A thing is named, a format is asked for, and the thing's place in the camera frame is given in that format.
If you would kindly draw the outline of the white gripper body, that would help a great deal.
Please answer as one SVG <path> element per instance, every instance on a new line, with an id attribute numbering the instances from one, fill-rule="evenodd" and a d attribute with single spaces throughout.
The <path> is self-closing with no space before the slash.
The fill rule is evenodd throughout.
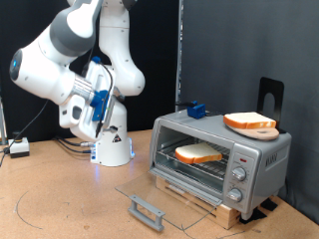
<path id="1" fill-rule="evenodd" d="M 110 124 L 114 86 L 114 76 L 103 64 L 91 62 L 84 78 L 76 76 L 70 99 L 74 135 L 87 141 L 101 138 L 103 127 Z"/>

